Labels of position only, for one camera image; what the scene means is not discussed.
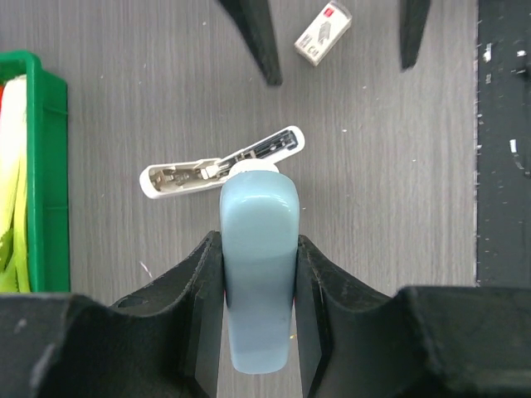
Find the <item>gray wooden table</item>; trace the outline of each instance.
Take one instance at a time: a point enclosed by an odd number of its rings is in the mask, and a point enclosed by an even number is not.
[[[112,303],[218,227],[219,191],[151,201],[150,163],[223,156],[298,125],[280,164],[300,193],[301,233],[386,294],[473,284],[474,0],[435,0],[415,69],[401,73],[397,0],[343,0],[353,26],[313,68],[293,43],[323,0],[271,0],[285,83],[267,88],[213,0],[4,0],[0,51],[35,51],[70,87],[71,280]],[[232,369],[220,397],[296,397],[290,363]]]

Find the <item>green bin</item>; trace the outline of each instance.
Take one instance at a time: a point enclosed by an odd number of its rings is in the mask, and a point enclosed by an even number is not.
[[[70,291],[66,82],[27,51],[0,54],[0,84],[27,76],[27,242],[32,292]]]

